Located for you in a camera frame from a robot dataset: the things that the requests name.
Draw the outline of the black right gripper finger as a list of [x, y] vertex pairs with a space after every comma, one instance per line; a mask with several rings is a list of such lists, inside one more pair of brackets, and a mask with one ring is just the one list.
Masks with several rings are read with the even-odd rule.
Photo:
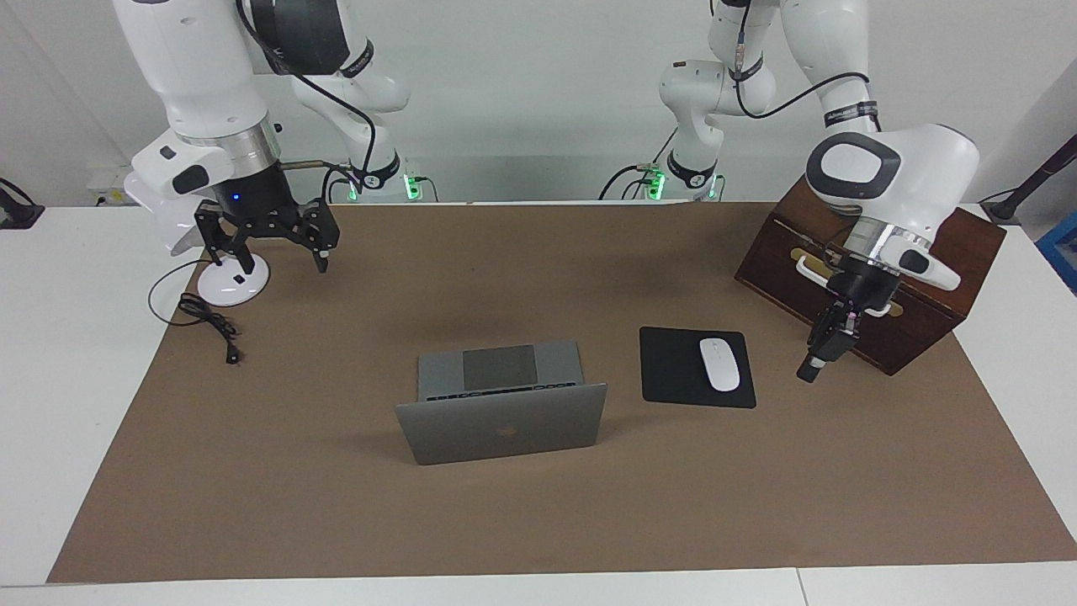
[[311, 254], [319, 274], [328, 270], [330, 256], [337, 249], [339, 226], [324, 199], [307, 205], [284, 205], [268, 219], [270, 237], [304, 246]]
[[223, 208], [215, 202], [200, 202], [194, 211], [194, 219], [212, 264], [223, 266], [224, 260], [237, 260], [243, 274], [254, 273], [257, 262], [247, 248], [246, 227], [226, 231], [228, 221]]

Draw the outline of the grey Apple laptop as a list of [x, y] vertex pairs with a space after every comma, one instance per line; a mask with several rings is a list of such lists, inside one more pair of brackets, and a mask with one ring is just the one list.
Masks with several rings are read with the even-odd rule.
[[416, 401], [395, 415], [416, 463], [440, 465], [593, 446], [605, 401], [561, 340], [420, 354]]

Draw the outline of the white desk lamp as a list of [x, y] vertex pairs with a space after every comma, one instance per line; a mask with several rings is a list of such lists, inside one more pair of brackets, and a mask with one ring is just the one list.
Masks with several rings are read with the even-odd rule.
[[[195, 194], [186, 194], [172, 200], [164, 199], [134, 172], [125, 177], [124, 191], [153, 215], [155, 231], [170, 256], [177, 257], [195, 249], [202, 249], [204, 252], [208, 249], [197, 226], [196, 211], [201, 205], [209, 203], [210, 199]], [[237, 253], [228, 253], [222, 246], [218, 246], [215, 253], [218, 258], [204, 269], [197, 283], [200, 298], [208, 304], [218, 307], [241, 306], [247, 300], [252, 300], [268, 284], [269, 266], [257, 254], [252, 257], [253, 268], [244, 269]]]

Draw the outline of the dark brown wooden box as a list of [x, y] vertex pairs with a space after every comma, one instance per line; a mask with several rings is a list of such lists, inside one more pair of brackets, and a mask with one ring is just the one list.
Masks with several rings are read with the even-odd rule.
[[811, 332], [835, 297], [796, 271], [801, 253], [831, 272], [854, 254], [899, 274], [891, 302], [901, 315], [862, 314], [849, 352], [896, 375], [968, 316], [999, 253], [1001, 228], [959, 209], [978, 167], [973, 142], [937, 125], [831, 136], [765, 219], [735, 277]]

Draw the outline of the white computer mouse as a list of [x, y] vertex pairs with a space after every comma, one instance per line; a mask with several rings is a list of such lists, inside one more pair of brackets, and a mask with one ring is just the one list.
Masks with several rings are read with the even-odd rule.
[[728, 394], [741, 386], [741, 374], [735, 349], [722, 338], [704, 338], [698, 343], [708, 383]]

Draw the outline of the black mouse pad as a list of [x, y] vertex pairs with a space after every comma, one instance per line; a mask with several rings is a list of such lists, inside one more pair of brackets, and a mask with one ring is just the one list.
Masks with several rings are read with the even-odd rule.
[[[737, 391], [715, 391], [708, 383], [698, 343], [722, 338], [735, 349], [740, 368]], [[755, 409], [755, 387], [746, 341], [741, 332], [697, 332], [681, 327], [641, 327], [641, 385], [646, 401], [688, 404], [722, 409]]]

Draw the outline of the blue box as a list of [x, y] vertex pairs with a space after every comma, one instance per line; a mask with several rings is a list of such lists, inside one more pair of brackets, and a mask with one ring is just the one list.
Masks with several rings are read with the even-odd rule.
[[1035, 241], [1036, 249], [1077, 296], [1077, 210]]

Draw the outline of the black stand leg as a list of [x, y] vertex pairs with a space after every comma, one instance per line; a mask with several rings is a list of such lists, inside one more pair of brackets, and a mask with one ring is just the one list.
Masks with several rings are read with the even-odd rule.
[[1068, 141], [1063, 143], [1018, 187], [989, 195], [977, 205], [984, 211], [989, 221], [1001, 224], [1001, 226], [1019, 226], [1021, 222], [1016, 217], [1016, 214], [1018, 214], [1020, 206], [1026, 202], [1029, 197], [1036, 189], [1043, 187], [1051, 177], [1061, 173], [1074, 160], [1077, 160], [1077, 133], [1073, 133]]

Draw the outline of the large brown table mat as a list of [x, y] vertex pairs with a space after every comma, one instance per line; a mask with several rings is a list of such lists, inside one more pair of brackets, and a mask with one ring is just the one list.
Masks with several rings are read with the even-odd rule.
[[[348, 206], [319, 274], [168, 329], [50, 582], [1077, 561], [954, 337], [796, 379], [808, 329], [735, 281], [766, 205]], [[646, 401], [641, 327], [741, 332], [755, 409]], [[574, 340], [587, 449], [417, 465], [435, 350]]]

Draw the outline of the black clamp mount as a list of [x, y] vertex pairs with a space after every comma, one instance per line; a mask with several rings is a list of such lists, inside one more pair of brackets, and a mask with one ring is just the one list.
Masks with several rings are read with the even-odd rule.
[[45, 207], [34, 203], [26, 192], [0, 177], [0, 230], [27, 230], [41, 219]]

